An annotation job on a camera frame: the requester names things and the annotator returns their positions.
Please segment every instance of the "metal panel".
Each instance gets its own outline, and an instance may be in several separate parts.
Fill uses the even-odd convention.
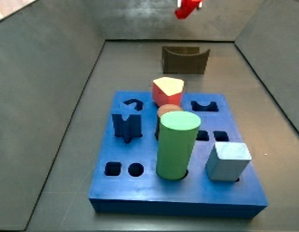
[[[103,44],[76,0],[0,23],[0,229],[27,227]]]
[[[185,92],[223,93],[269,206],[253,220],[96,213],[88,190],[115,91],[148,91],[163,46],[211,48],[204,75],[171,74]],[[72,118],[29,231],[299,231],[299,137],[233,43],[107,42]]]
[[[236,45],[299,130],[299,2],[267,0]]]
[[[187,20],[176,0],[85,0],[107,39],[235,41],[264,0],[208,0]]]

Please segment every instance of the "red pentagon block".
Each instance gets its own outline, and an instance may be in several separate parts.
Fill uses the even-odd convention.
[[[181,105],[184,81],[171,77],[153,80],[152,94],[159,106],[164,104]]]

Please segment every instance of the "blue foam board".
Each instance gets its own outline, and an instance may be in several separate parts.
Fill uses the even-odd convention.
[[[237,182],[211,181],[205,172],[215,141],[243,142],[224,96],[183,95],[181,107],[201,117],[200,130],[208,132],[209,140],[196,140],[188,175],[181,180],[167,180],[156,174],[159,108],[151,92],[116,92],[111,111],[117,111],[121,102],[131,99],[143,102],[143,137],[127,144],[115,136],[109,116],[88,194],[96,212],[253,218],[268,205],[253,164],[249,163]]]

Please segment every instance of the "blue block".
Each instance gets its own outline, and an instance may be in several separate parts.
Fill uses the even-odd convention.
[[[116,109],[121,102],[131,99],[143,102],[139,111],[143,137],[135,138],[129,144],[124,143],[115,136],[109,118],[88,194],[96,212],[255,217],[268,203],[253,164],[249,162],[239,182],[211,181],[205,171],[215,142],[243,142],[224,96],[201,93],[183,96],[183,109],[201,117],[201,132],[188,164],[188,175],[176,181],[156,174],[157,106],[151,92],[116,92],[112,108]]]
[[[205,164],[208,178],[215,181],[237,181],[251,159],[245,143],[217,141]]]

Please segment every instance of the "green cylinder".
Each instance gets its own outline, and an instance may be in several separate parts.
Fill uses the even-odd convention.
[[[184,178],[200,126],[195,113],[172,111],[161,116],[156,172],[164,179]]]

